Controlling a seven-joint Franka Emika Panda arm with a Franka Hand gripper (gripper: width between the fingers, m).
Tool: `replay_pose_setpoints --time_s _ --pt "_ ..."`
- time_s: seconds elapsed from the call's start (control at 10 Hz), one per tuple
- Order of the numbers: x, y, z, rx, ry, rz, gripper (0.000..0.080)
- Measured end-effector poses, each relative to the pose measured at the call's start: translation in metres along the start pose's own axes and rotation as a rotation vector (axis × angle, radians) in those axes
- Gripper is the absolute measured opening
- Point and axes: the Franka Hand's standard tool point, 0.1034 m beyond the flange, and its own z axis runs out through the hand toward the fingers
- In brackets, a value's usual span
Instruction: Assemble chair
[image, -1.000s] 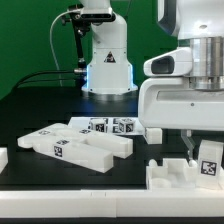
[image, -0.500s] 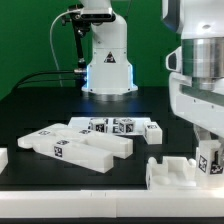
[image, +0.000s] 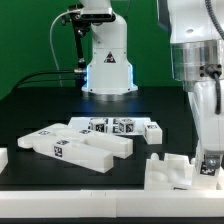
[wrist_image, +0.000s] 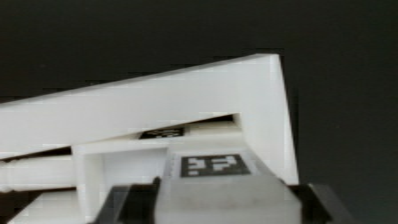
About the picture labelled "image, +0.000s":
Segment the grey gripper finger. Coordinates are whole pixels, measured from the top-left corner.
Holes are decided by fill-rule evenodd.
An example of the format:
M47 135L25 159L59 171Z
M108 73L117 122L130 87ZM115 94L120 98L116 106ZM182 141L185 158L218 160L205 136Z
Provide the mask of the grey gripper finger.
M217 170L221 166L222 156L214 152L207 152L205 154L205 165L208 169Z

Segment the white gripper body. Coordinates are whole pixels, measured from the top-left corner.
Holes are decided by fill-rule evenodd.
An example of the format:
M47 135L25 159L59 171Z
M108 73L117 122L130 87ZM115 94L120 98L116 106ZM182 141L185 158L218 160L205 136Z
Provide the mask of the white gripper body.
M189 102L199 138L205 154L224 154L224 80L221 81L221 113L215 113L217 95L213 80L196 82L188 93Z

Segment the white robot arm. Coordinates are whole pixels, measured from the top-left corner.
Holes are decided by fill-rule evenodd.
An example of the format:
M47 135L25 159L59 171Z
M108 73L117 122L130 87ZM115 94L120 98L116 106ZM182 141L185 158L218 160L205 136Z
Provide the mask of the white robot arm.
M93 56L82 90L105 98L135 91L126 57L127 26L110 0L80 0L91 24ZM224 0L157 0L170 25L173 78L188 93L199 138L198 162L218 169L224 156Z

